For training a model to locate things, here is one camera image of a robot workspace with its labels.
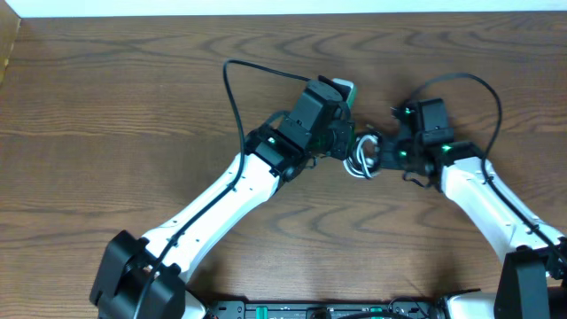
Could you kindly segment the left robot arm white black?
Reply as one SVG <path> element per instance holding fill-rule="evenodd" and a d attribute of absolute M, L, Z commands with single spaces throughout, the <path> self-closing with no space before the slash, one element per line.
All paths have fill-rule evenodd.
<path fill-rule="evenodd" d="M 251 131 L 226 171 L 180 213 L 140 238 L 121 231 L 107 247 L 89 296 L 101 318 L 203 319 L 206 306 L 186 284 L 208 252 L 256 206 L 319 156 L 351 151 L 356 87 L 323 76 L 297 104 Z"/>

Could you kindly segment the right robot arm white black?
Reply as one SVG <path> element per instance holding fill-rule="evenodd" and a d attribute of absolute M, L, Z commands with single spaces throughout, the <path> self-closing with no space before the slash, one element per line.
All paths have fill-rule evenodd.
<path fill-rule="evenodd" d="M 472 142 L 457 142 L 442 99 L 392 109 L 396 136 L 383 140 L 381 163 L 416 173 L 455 202 L 502 263 L 495 293 L 470 290 L 439 299 L 432 318 L 564 318 L 566 236 L 542 221 L 500 179 Z"/>

